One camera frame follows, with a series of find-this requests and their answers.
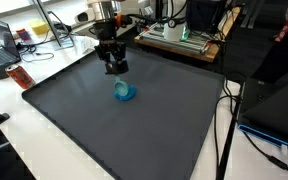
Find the person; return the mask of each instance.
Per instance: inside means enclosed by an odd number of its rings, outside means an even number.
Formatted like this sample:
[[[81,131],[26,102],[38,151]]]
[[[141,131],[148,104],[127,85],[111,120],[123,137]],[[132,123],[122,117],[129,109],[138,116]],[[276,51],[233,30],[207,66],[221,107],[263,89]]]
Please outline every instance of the person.
[[[288,73],[288,8],[285,18],[285,26],[275,39],[274,45],[265,56],[260,67],[251,76],[252,78],[274,84]]]

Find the blue cup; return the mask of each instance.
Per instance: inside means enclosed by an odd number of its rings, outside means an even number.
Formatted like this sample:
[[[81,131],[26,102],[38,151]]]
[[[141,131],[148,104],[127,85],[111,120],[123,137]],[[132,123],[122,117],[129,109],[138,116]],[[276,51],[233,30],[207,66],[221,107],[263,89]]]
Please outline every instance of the blue cup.
[[[126,96],[128,94],[128,84],[124,81],[121,81],[120,77],[115,77],[115,83],[114,83],[114,90],[115,92],[120,96]]]

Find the black tray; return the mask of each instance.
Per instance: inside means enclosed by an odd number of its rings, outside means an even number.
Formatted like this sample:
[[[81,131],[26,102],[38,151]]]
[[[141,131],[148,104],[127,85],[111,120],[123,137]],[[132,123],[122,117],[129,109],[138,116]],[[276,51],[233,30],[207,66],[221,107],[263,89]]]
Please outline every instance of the black tray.
[[[113,96],[114,76],[95,53],[22,97],[116,179],[189,179],[223,77],[131,49],[126,60],[121,79],[138,90],[130,101]]]

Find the laptop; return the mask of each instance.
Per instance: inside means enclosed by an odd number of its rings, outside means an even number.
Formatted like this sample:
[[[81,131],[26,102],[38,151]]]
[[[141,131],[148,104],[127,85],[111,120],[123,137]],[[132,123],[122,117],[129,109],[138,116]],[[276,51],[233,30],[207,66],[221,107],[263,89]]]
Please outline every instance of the laptop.
[[[11,30],[7,23],[0,21],[0,65],[21,60]]]
[[[253,94],[245,91],[243,99],[256,97]],[[278,147],[282,144],[288,147],[288,84],[242,112],[238,129]]]

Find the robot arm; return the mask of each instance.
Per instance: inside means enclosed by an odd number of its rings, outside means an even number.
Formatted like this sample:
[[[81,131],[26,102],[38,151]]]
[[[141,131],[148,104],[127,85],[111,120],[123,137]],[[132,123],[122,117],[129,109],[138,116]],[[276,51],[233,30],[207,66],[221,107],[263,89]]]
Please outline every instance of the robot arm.
[[[95,22],[94,30],[99,45],[95,47],[100,60],[105,62],[106,74],[123,74],[128,71],[125,58],[126,44],[116,41],[116,30],[132,23],[128,16],[115,17],[111,0],[87,0],[88,9],[75,17],[76,22]]]

